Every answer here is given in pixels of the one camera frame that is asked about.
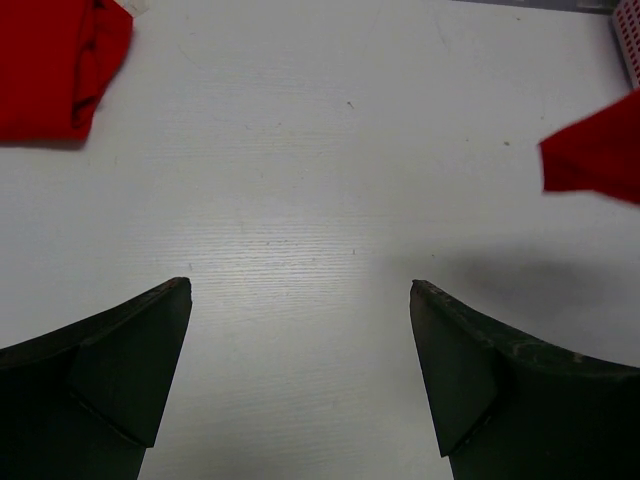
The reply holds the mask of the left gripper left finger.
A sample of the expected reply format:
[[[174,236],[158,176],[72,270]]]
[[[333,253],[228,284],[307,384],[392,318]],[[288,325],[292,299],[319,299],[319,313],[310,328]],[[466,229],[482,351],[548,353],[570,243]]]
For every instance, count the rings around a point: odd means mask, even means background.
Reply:
[[[172,278],[1,351],[4,479],[135,479],[155,444],[192,310]]]

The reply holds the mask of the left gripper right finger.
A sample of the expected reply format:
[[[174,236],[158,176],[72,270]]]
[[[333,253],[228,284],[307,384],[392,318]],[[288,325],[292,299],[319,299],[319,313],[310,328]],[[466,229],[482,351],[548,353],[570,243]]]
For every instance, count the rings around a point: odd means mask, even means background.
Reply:
[[[526,334],[417,280],[411,325],[457,479],[635,479],[639,371]]]

